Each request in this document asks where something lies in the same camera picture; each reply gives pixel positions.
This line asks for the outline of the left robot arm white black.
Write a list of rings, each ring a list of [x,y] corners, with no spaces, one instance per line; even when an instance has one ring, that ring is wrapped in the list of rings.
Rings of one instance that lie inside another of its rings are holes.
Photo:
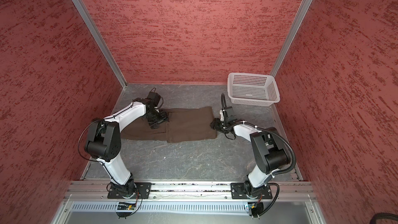
[[[150,93],[146,98],[136,98],[127,107],[108,117],[94,120],[88,126],[85,152],[93,162],[98,162],[110,178],[108,198],[138,199],[140,191],[133,174],[122,161],[120,151],[121,132],[135,120],[144,117],[149,127],[156,129],[169,120],[167,113],[160,109],[163,98]]]

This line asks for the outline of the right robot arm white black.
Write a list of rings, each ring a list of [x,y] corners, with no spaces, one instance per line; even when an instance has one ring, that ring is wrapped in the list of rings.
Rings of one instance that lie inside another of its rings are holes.
[[[296,166],[296,156],[290,144],[275,128],[262,128],[244,120],[227,123],[213,119],[210,127],[225,135],[231,133],[251,143],[256,166],[247,175],[241,192],[248,198],[256,199],[269,189],[276,175],[291,172]]]

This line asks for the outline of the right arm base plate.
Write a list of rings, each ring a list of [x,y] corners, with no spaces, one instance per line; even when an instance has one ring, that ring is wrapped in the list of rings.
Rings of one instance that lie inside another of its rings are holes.
[[[246,181],[244,183],[231,183],[230,187],[232,199],[259,200],[261,198],[270,200],[273,198],[271,188],[269,186],[254,188],[250,182]]]

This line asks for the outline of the white plastic basket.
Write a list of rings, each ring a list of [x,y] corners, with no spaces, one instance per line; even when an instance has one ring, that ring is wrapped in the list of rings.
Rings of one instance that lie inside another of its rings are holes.
[[[271,75],[230,73],[228,96],[233,104],[269,107],[280,102],[276,80]]]

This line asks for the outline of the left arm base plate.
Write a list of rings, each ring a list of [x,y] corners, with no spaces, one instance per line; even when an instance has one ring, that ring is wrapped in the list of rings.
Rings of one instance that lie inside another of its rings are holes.
[[[110,183],[108,199],[133,200],[137,198],[148,199],[152,183],[132,183],[130,185],[118,185]]]

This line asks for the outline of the brown trousers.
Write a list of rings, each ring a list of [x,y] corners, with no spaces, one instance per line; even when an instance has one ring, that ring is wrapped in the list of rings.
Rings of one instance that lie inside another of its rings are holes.
[[[210,127],[214,120],[212,107],[197,109],[170,108],[165,110],[169,121],[152,129],[145,117],[134,120],[121,132],[121,138],[132,141],[166,141],[181,143],[217,138],[217,131]]]

